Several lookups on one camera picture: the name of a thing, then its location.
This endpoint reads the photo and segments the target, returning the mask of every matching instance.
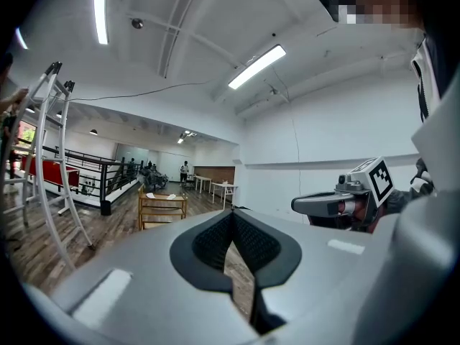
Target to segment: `wooden table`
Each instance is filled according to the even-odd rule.
[[[174,199],[167,199],[169,194],[154,194],[155,198],[148,198],[144,193],[144,186],[139,189],[139,230],[150,229],[163,224],[166,221],[145,221],[144,216],[180,216],[180,219],[187,217],[187,197],[177,195]]]
[[[234,196],[236,193],[236,189],[238,188],[238,185],[234,184],[224,184],[224,183],[211,183],[213,185],[213,204],[214,204],[214,195],[216,194],[216,187],[217,188],[223,188],[224,193],[223,195],[221,194],[221,202],[222,198],[224,198],[224,208],[225,209],[225,199],[227,196]],[[231,197],[231,205],[234,205],[233,197]]]
[[[203,188],[203,181],[205,181],[205,182],[208,181],[209,182],[209,193],[211,194],[211,182],[213,180],[211,178],[205,178],[204,176],[195,175],[195,190],[197,190],[197,188],[198,188],[198,181],[200,182],[200,194],[201,194],[201,189]]]

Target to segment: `wooden cart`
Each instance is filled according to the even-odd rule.
[[[144,186],[139,189],[139,230],[150,229],[152,227],[168,224],[172,221],[168,216],[180,216],[180,219],[187,217],[187,197],[177,195],[174,199],[167,199],[169,194],[154,193],[155,198],[148,198],[144,192]],[[158,219],[150,219],[147,216],[159,216]]]

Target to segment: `electrical wire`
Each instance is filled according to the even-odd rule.
[[[168,89],[171,89],[171,88],[176,88],[176,87],[182,87],[182,86],[199,86],[199,85],[203,85],[203,84],[207,84],[207,83],[210,83],[214,81],[214,79],[211,79],[211,80],[207,80],[206,82],[202,82],[202,83],[183,83],[183,84],[176,84],[174,86],[169,86],[169,87],[165,87],[165,88],[161,88],[161,89],[157,89],[157,90],[153,90],[153,91],[148,91],[148,92],[142,92],[142,93],[136,93],[136,94],[133,94],[133,95],[123,95],[123,96],[104,96],[104,97],[98,97],[98,98],[70,98],[68,100],[65,100],[65,101],[98,101],[98,100],[105,100],[107,98],[131,98],[131,97],[139,97],[139,96],[145,96],[145,95],[150,95],[152,93],[159,93],[159,92],[163,92],[163,91],[166,91]]]
[[[275,67],[271,65],[273,71],[275,72],[275,75],[277,76],[278,80],[284,85],[286,88],[286,95],[287,95],[287,102],[289,103],[289,111],[290,111],[290,120],[293,123],[293,130],[294,130],[294,135],[295,135],[295,145],[297,146],[297,164],[299,166],[299,196],[302,195],[302,171],[300,170],[300,148],[299,148],[299,139],[297,137],[297,129],[295,128],[295,122],[294,122],[294,115],[293,115],[293,107],[290,102],[290,96],[289,96],[289,90],[288,87],[286,86],[286,83],[280,78],[278,75],[277,71],[275,70]]]

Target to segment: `white sticker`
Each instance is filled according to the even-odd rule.
[[[93,330],[100,328],[110,310],[127,288],[131,278],[132,276],[129,272],[123,270],[111,271],[78,306],[72,317]]]
[[[329,240],[328,241],[328,246],[335,248],[335,249],[340,249],[348,253],[354,253],[354,254],[362,254],[364,252],[364,248],[362,245],[356,245],[352,243],[347,243],[346,241],[340,241],[340,240]]]

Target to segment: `window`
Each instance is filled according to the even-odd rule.
[[[36,130],[37,130],[37,127],[35,125],[29,124],[21,120],[19,123],[19,129],[17,132],[17,136],[19,139],[24,139],[28,142],[31,142],[34,139]],[[29,143],[19,141],[19,145],[22,147],[28,147]]]

